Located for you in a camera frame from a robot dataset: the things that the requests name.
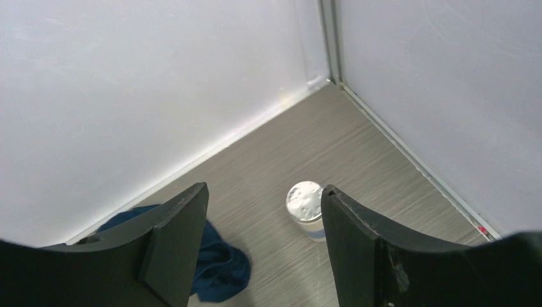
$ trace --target wood-grain floor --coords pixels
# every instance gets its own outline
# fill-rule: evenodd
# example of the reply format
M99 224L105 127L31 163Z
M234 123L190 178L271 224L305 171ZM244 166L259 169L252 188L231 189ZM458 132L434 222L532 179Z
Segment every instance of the wood-grain floor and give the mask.
M207 182L208 219L252 261L248 288L229 301L189 306L338 306L325 244L289 218L295 183L334 184L365 206L428 235L485 239L333 85L213 156L153 199Z

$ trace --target blue towel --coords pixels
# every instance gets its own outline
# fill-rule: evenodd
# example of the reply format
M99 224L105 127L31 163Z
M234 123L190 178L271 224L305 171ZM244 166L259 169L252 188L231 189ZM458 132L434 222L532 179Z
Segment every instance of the blue towel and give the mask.
M98 232L115 227L156 206L159 205L119 213L103 224ZM213 225L205 221L190 294L197 293L202 302L223 302L246 288L250 277L251 264L247 256L224 242Z

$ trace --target scratch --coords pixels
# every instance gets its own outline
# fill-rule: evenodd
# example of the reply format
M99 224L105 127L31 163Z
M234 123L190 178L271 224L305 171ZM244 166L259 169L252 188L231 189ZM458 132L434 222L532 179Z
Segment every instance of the scratch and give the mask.
M435 27L435 25L433 24L433 22L431 21L431 19L429 18L429 14L427 12L427 8L425 7L425 0L422 0L422 6L424 8L424 15L425 15L425 18L427 19L427 22L429 24L429 27L431 27L431 29L433 29L433 31L438 35L439 39L440 38L443 38L445 42L451 44L451 45L457 45L457 43L454 43L452 41L450 41L450 39L448 39L448 37L444 36L438 29L437 27Z
M491 158L488 154L481 153L476 147L472 147L472 149L475 152L481 154L484 157L484 159L487 159L488 161L491 161L491 162L495 163L498 166L502 166L504 168L510 169L511 171L517 171L520 174L530 175L530 176L534 176L534 177L537 177L537 178L541 177L540 175L538 175L536 173L531 173L530 171L524 171L524 170L521 170L521 169L514 168L514 167L506 164L505 162L499 162L499 161L495 160L494 158Z
M64 26L66 24L66 22L63 22L55 18L46 18L45 20L50 22L51 24L56 24L58 26Z
M318 281L318 291L316 292L316 301L320 302L320 280Z

